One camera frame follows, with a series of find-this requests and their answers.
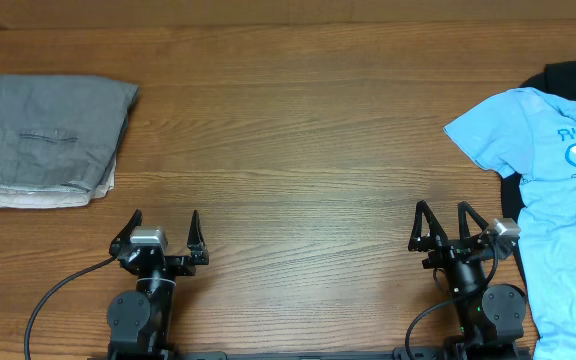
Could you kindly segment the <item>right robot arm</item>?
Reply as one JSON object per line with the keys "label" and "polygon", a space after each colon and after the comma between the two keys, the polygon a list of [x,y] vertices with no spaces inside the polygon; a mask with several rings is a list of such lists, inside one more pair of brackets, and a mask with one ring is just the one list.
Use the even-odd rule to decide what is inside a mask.
{"label": "right robot arm", "polygon": [[512,284],[494,285],[499,263],[512,256],[520,228],[510,218],[484,220],[463,201],[457,205],[458,237],[448,237],[429,205],[416,204],[408,244],[410,252],[426,255],[425,269],[442,273],[449,299],[419,314],[406,332],[405,347],[412,355],[410,337],[416,325],[430,313],[452,306],[461,333],[444,341],[439,359],[529,358],[516,340],[524,335],[527,296]]}

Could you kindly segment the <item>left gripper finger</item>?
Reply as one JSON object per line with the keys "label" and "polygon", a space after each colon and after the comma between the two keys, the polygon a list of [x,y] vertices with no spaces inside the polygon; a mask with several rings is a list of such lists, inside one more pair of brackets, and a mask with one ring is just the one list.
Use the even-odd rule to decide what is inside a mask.
{"label": "left gripper finger", "polygon": [[187,248],[193,258],[206,258],[207,247],[202,235],[200,216],[197,210],[193,211],[191,224],[189,228]]}
{"label": "left gripper finger", "polygon": [[124,245],[127,245],[130,240],[130,236],[134,229],[142,224],[143,215],[139,209],[136,209],[130,220],[122,228],[122,230],[117,234],[117,236],[110,242],[109,254],[111,256],[118,256],[120,250]]}

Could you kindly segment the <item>light blue printed t-shirt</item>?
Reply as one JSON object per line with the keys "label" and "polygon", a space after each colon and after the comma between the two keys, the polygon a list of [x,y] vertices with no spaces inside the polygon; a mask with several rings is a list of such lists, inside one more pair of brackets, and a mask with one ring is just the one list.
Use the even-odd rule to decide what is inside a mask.
{"label": "light blue printed t-shirt", "polygon": [[521,176],[518,247],[537,359],[576,359],[576,101],[532,87],[494,95],[445,126],[480,168]]}

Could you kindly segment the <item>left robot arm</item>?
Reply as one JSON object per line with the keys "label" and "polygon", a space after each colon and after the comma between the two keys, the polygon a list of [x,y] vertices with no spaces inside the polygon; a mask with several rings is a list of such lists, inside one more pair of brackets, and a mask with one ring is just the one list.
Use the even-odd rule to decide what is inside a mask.
{"label": "left robot arm", "polygon": [[169,255],[161,227],[142,224],[137,210],[111,241],[109,254],[122,269],[137,277],[135,289],[117,295],[107,309],[111,330],[109,359],[179,359],[168,340],[176,279],[196,274],[209,263],[199,213],[192,214],[187,255]]}

